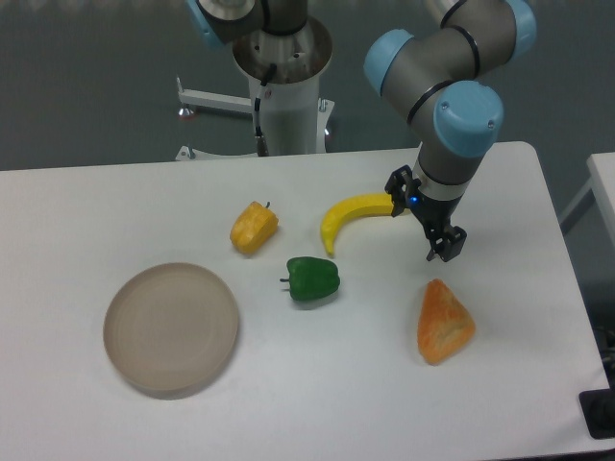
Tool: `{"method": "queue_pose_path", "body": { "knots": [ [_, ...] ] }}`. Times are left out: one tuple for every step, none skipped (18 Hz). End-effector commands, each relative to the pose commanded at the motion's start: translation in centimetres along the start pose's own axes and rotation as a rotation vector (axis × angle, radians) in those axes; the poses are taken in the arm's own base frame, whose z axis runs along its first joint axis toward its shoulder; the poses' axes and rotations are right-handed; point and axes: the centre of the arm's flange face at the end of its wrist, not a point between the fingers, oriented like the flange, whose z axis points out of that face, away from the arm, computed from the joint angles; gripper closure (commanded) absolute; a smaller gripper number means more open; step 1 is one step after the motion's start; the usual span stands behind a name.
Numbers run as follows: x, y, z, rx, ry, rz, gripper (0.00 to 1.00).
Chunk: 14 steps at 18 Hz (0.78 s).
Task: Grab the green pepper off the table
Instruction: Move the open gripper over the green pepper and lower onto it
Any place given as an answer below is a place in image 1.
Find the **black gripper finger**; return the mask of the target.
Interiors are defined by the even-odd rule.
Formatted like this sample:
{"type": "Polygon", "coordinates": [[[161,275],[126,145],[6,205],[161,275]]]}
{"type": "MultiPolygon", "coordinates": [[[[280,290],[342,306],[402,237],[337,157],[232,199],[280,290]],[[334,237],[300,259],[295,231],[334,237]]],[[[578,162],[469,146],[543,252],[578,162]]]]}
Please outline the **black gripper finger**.
{"type": "Polygon", "coordinates": [[[387,180],[384,191],[392,203],[391,216],[396,217],[406,209],[413,209],[419,203],[419,179],[413,176],[408,165],[393,171],[387,180]]]}
{"type": "Polygon", "coordinates": [[[448,262],[461,253],[467,232],[459,226],[446,225],[441,230],[429,229],[426,236],[430,242],[427,261],[438,257],[443,262],[448,262]]]}

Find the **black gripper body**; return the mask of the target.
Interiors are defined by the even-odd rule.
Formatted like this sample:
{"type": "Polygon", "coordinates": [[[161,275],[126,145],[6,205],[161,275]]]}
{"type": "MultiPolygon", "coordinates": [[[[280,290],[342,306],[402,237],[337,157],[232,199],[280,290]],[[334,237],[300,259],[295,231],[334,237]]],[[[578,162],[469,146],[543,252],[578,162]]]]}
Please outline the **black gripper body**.
{"type": "Polygon", "coordinates": [[[426,237],[441,237],[451,225],[451,217],[461,198],[439,201],[421,191],[416,191],[406,200],[408,208],[424,228],[426,237]]]}

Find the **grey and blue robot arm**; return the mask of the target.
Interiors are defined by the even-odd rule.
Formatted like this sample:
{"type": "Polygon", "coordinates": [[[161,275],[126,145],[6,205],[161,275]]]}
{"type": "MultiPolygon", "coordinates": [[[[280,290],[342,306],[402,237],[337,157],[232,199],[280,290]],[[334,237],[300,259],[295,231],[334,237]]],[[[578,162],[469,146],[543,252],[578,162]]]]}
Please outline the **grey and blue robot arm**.
{"type": "MultiPolygon", "coordinates": [[[[187,8],[205,42],[232,47],[248,80],[258,155],[320,152],[319,82],[332,38],[307,3],[191,1],[187,8]]],[[[452,214],[504,120],[500,97],[479,78],[530,49],[536,20],[523,1],[432,1],[429,8],[439,23],[434,34],[383,34],[363,71],[421,142],[415,164],[387,181],[393,211],[410,211],[430,242],[429,258],[447,261],[467,237],[452,214]]]]}

